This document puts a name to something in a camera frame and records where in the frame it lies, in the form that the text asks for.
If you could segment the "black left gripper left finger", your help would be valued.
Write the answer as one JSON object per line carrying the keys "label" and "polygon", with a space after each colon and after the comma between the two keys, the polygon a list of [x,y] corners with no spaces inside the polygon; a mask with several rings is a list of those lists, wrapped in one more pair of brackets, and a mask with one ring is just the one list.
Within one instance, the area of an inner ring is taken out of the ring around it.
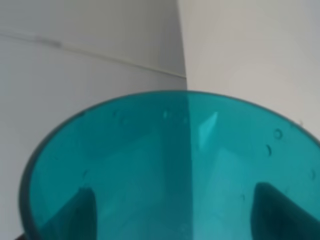
{"label": "black left gripper left finger", "polygon": [[97,204],[93,190],[81,188],[40,229],[42,240],[95,240]]}

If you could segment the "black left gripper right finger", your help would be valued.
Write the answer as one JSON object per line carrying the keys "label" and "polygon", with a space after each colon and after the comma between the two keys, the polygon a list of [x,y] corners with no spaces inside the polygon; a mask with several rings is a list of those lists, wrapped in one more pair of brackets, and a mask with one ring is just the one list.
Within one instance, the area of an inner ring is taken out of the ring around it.
{"label": "black left gripper right finger", "polygon": [[250,212],[254,240],[318,240],[320,221],[266,182],[255,185]]}

